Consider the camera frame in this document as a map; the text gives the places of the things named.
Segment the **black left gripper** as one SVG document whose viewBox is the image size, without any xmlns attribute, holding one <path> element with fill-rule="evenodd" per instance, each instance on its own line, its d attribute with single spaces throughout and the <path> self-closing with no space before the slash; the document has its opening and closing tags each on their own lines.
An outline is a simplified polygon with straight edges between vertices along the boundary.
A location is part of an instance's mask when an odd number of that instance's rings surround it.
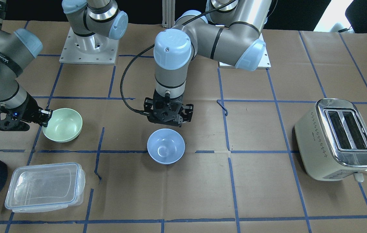
<svg viewBox="0 0 367 233">
<path fill-rule="evenodd" d="M 180 127 L 191 122 L 194 105 L 182 104 L 183 95 L 176 98 L 163 97 L 154 91 L 152 98 L 144 100 L 144 115 L 151 123 Z"/>
</svg>

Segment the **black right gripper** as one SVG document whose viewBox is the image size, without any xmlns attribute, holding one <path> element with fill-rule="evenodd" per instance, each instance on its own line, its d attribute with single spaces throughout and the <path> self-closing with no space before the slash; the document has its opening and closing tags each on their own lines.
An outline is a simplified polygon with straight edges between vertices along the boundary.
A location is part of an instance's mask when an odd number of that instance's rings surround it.
<svg viewBox="0 0 367 233">
<path fill-rule="evenodd" d="M 6 108 L 0 105 L 0 131 L 28 131 L 28 123 L 36 123 L 47 127 L 52 118 L 53 110 L 43 110 L 37 101 L 30 95 L 27 96 L 22 105 L 16 108 Z"/>
</svg>

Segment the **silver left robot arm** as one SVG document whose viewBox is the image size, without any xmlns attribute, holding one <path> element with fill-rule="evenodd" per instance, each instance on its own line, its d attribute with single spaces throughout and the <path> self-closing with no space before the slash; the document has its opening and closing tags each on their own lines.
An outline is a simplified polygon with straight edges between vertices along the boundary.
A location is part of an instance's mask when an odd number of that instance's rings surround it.
<svg viewBox="0 0 367 233">
<path fill-rule="evenodd" d="M 200 55 L 247 71 L 258 68 L 266 44 L 260 39 L 271 0 L 208 0 L 207 15 L 185 12 L 154 42 L 156 87 L 143 115 L 155 124 L 190 122 L 193 105 L 182 103 L 190 62 Z"/>
</svg>

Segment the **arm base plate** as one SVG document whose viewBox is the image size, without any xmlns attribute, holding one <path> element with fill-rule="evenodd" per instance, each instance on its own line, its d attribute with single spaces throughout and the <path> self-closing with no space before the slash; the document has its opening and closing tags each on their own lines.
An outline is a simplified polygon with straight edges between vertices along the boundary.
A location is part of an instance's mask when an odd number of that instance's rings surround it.
<svg viewBox="0 0 367 233">
<path fill-rule="evenodd" d="M 80 37 L 69 29 L 59 62 L 63 64 L 115 65 L 119 41 L 99 34 Z"/>
<path fill-rule="evenodd" d="M 235 65 L 229 65 L 223 62 L 218 62 L 219 68 L 238 68 L 247 71 L 257 69 L 270 69 L 272 67 L 270 58 L 266 49 L 266 43 L 262 34 L 253 42 L 246 52 L 241 56 Z"/>
</svg>

